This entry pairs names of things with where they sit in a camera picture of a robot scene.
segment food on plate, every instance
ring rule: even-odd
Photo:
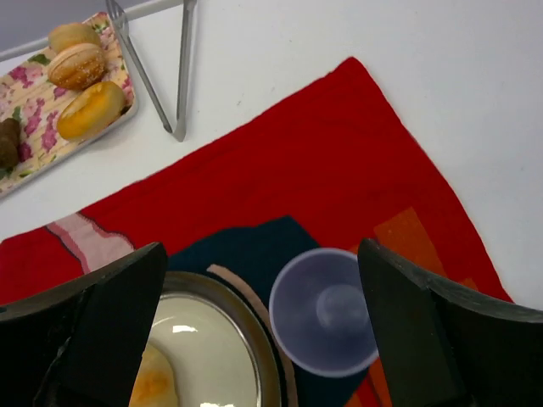
[[[125,104],[125,93],[114,82],[96,83],[63,110],[57,130],[66,140],[92,137],[115,121]]]
[[[7,170],[19,163],[17,147],[20,140],[20,124],[9,118],[0,123],[0,169]]]
[[[82,91],[104,76],[106,58],[96,44],[77,44],[66,48],[48,66],[48,78],[56,86]]]
[[[49,33],[48,40],[49,47],[56,53],[77,44],[101,45],[96,31],[90,25],[82,23],[59,25]]]
[[[150,343],[143,351],[128,407],[179,407],[170,362]]]

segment red placemat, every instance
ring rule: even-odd
[[[363,237],[509,299],[460,202],[356,59],[247,125],[78,214],[0,244],[0,304],[152,241],[293,216],[322,246]],[[349,407],[391,405],[379,362]]]

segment white plate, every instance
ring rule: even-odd
[[[167,353],[183,407],[255,407],[248,348],[224,313],[201,298],[159,302],[149,339]]]
[[[149,341],[170,360],[182,407],[286,402],[265,328],[237,294],[213,278],[167,272]]]

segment plastic cup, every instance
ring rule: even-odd
[[[279,346],[306,371],[345,377],[378,357],[353,253],[316,248],[290,260],[273,284],[269,309]]]

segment floral tray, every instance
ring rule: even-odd
[[[107,68],[102,81],[113,81],[123,89],[126,107],[117,121],[92,139],[67,142],[57,132],[57,119],[79,92],[68,91],[48,81],[47,65],[55,56],[51,48],[44,48],[0,77],[0,121],[13,117],[21,126],[20,163],[12,170],[0,169],[0,197],[97,140],[137,111],[132,81],[107,13],[95,14],[85,23],[100,35],[105,51]]]

